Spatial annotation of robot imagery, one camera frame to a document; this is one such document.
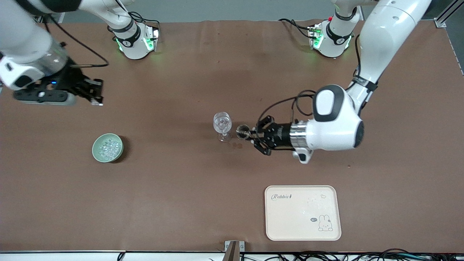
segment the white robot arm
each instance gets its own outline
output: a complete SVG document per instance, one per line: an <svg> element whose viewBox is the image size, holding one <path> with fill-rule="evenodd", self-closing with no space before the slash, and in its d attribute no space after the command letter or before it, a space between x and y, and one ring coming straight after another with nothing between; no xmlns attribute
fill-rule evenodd
<svg viewBox="0 0 464 261"><path fill-rule="evenodd" d="M340 56L348 48L353 29L360 20L357 6L375 5L378 0L331 0L335 14L310 28L309 45L327 57Z"/></svg>
<svg viewBox="0 0 464 261"><path fill-rule="evenodd" d="M24 103L72 105L75 96L81 96L94 105L103 105L103 81L84 76L66 50L47 31L38 27L28 13L45 15L78 9L90 12L109 25L126 57L141 59L155 49L159 31L131 18L123 8L131 2L0 1L0 52L3 56L0 80L15 91L15 99Z"/></svg>
<svg viewBox="0 0 464 261"><path fill-rule="evenodd" d="M315 150L359 146L364 136L361 109L430 2L380 0L361 31L361 63L347 90L338 85L319 89L313 97L313 119L277 124L267 116L251 131L237 129L238 137L252 140L265 155L271 150L292 150L301 163L308 163Z"/></svg>

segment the metal bracket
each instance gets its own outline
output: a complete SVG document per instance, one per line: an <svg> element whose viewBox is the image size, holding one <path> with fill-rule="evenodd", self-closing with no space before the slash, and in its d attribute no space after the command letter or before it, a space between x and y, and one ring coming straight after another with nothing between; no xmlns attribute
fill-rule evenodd
<svg viewBox="0 0 464 261"><path fill-rule="evenodd" d="M462 5L464 0L452 0L451 3L433 20L437 28L446 27L446 20L453 15Z"/></svg>
<svg viewBox="0 0 464 261"><path fill-rule="evenodd" d="M356 10L359 14L359 20L365 21L366 18L364 17L364 10L362 9L362 6L357 6L358 10Z"/></svg>
<svg viewBox="0 0 464 261"><path fill-rule="evenodd" d="M440 24L440 23L438 23L437 18L434 18L433 21L435 22L435 27L436 28L446 28L446 23L445 22Z"/></svg>
<svg viewBox="0 0 464 261"><path fill-rule="evenodd" d="M222 261L239 261L240 252L245 251L245 241L226 241L224 246L226 247L226 254Z"/></svg>
<svg viewBox="0 0 464 261"><path fill-rule="evenodd" d="M227 240L224 242L224 251L227 251L227 248L229 247L230 243L235 240ZM236 241L238 242L238 246L241 252L245 251L245 241Z"/></svg>

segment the wire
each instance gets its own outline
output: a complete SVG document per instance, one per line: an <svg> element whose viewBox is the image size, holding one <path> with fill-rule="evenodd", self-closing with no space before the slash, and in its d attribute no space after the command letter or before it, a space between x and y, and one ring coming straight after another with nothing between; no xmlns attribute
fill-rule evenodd
<svg viewBox="0 0 464 261"><path fill-rule="evenodd" d="M335 255L329 252L323 252L323 251L304 251L299 253L300 256L303 256L305 259L308 260L309 258L317 258L322 261L333 261L328 256L334 257L335 261L340 261Z"/></svg>
<svg viewBox="0 0 464 261"><path fill-rule="evenodd" d="M301 97L303 97L302 95L303 95L303 93L305 93L305 92L311 92L311 93L313 93L313 94L316 93L316 92L313 91L313 90L304 90L304 91L301 91L301 92L296 96L296 99L295 99L296 109L297 109L301 114L303 114L304 116L311 116L311 115L313 115L312 112L311 112L311 113L304 113L304 112L300 109L299 100L300 100ZM311 98L313 98L313 96L314 96L314 95L307 95L307 96L305 96L305 97L311 97Z"/></svg>
<svg viewBox="0 0 464 261"><path fill-rule="evenodd" d="M73 39L74 41L76 41L78 44L82 45L83 47L85 47L87 50L91 51L93 54L97 55L100 59L102 59L105 63L104 64L101 64L101 65L74 65L73 67L78 67L78 68L93 68L93 67L105 67L105 66L108 66L110 65L110 63L108 62L107 59L105 59L105 57L103 57L102 55L100 55L99 53L97 53L96 51L92 50L90 47L88 47L87 45L85 45L83 42L79 41L78 39L76 39L74 36L72 36L70 33L68 33L63 27L61 27L61 25L51 16L49 15L48 16L52 21L53 23L61 30L63 31L67 36L69 36L71 39Z"/></svg>
<svg viewBox="0 0 464 261"><path fill-rule="evenodd" d="M120 8L122 8L124 11L126 11L129 16L134 19L134 21L136 21L137 23L144 23L144 22L155 22L157 23L158 27L156 29L160 29L160 22L158 20L150 20L150 19L145 19L142 17L142 15L140 15L139 13L137 12L129 12L125 6L123 6L119 0L115 0L115 2L119 5Z"/></svg>
<svg viewBox="0 0 464 261"><path fill-rule="evenodd" d="M268 259L265 259L264 261L269 261L269 260L273 260L273 259L276 259L276 258L280 259L280 256L270 257Z"/></svg>
<svg viewBox="0 0 464 261"><path fill-rule="evenodd" d="M305 37L307 37L307 38L309 38L309 39L316 39L316 37L314 37L314 36L309 36L309 35L307 35L306 33L304 33L304 32L301 30L301 29L306 30L306 31L309 30L309 29L308 29L308 26L307 26L307 27L301 26L301 25L297 24L297 23L295 22L295 20L293 20L293 19L292 19L292 20L288 20L288 19L286 19L286 18L282 18L282 19L279 19L279 21L281 21L281 22L289 22L291 25L295 26L295 27L298 29L298 31L300 31L300 33L301 33L302 35L304 35Z"/></svg>
<svg viewBox="0 0 464 261"><path fill-rule="evenodd" d="M313 98L313 96L314 96L313 94L299 94L299 95L297 96L297 98L296 98L296 99L292 102L292 104L291 104L291 117L290 117L290 122L293 123L294 114L295 114L295 110L293 109L293 107L295 106L296 101L299 100L299 98L303 98L303 97L311 97L311 98ZM311 116L311 115L313 115L312 112L311 112L311 113L304 113L304 112L300 109L300 105L299 105L299 104L296 104L296 108L298 109L298 111L299 111L301 114L303 114L303 115L305 115L305 116Z"/></svg>
<svg viewBox="0 0 464 261"><path fill-rule="evenodd" d="M243 260L243 259L248 259L248 260L251 260L251 261L258 261L258 260L256 260L256 259L251 258L251 257L247 257L247 256L245 256L244 254L242 255L242 260Z"/></svg>
<svg viewBox="0 0 464 261"><path fill-rule="evenodd" d="M358 68L357 70L357 75L359 76L361 74L361 57L359 56L359 50L358 50L358 38L361 34L358 34L356 36L356 39L354 40L354 47L356 49L356 57L358 58Z"/></svg>
<svg viewBox="0 0 464 261"><path fill-rule="evenodd" d="M121 261L125 255L126 255L126 252L120 252L119 255L117 256L116 261Z"/></svg>
<svg viewBox="0 0 464 261"><path fill-rule="evenodd" d="M274 148L269 147L269 146L268 146L266 143L264 143L263 141L261 141L261 138L259 137L259 129L260 129L260 128L259 128L259 121L261 121L261 118L263 117L263 115L264 115L268 110L270 110L272 107L274 107L274 106L276 106L276 105L279 105L279 104L281 104L281 103L284 103L284 102L291 101L291 100L296 99L296 98L297 98L297 96L294 96L294 97L291 97L291 98L287 98L287 99L285 99L285 100L278 101L278 102L272 104L271 106L267 107L267 108L263 111L263 113L261 113L261 115L259 116L258 121L256 122L256 138L258 139L259 143L260 143L260 144L263 144L267 149L270 149L270 150L293 150L293 149L274 149Z"/></svg>
<svg viewBox="0 0 464 261"><path fill-rule="evenodd" d="M415 260L422 260L422 261L429 261L430 260L428 258L420 257L420 256L409 254L409 253L397 253L397 255L404 256L404 257L406 257L408 259L415 259Z"/></svg>
<svg viewBox="0 0 464 261"><path fill-rule="evenodd" d="M44 23L44 25L45 25L45 29L47 30L47 32L50 33L50 28L48 28L47 19L45 19L45 17L44 17L44 19L43 19L43 23Z"/></svg>

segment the rabbit illustration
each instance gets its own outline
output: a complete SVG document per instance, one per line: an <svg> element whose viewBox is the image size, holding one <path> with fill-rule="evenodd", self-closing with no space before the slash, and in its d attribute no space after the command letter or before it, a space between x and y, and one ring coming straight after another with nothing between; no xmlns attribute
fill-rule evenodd
<svg viewBox="0 0 464 261"><path fill-rule="evenodd" d="M330 222L329 215L319 216L319 231L332 231L332 222Z"/></svg>

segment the brown table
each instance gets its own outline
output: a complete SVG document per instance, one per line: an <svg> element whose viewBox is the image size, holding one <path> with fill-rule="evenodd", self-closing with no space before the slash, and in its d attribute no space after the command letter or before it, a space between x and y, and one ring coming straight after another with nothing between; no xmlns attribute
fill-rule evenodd
<svg viewBox="0 0 464 261"><path fill-rule="evenodd" d="M309 165L218 142L213 115L253 125L300 90L346 87L353 47L329 59L280 22L174 23L161 25L158 53L132 61L104 24L65 28L110 61L85 70L105 80L104 106L26 105L3 91L1 250L215 250L240 239L250 251L464 252L464 78L432 21L420 22L381 78L362 113L362 145L317 151ZM78 63L100 62L52 33ZM288 122L290 104L270 114ZM90 152L107 132L126 142L119 163ZM336 189L340 240L267 239L264 189L286 184Z"/></svg>

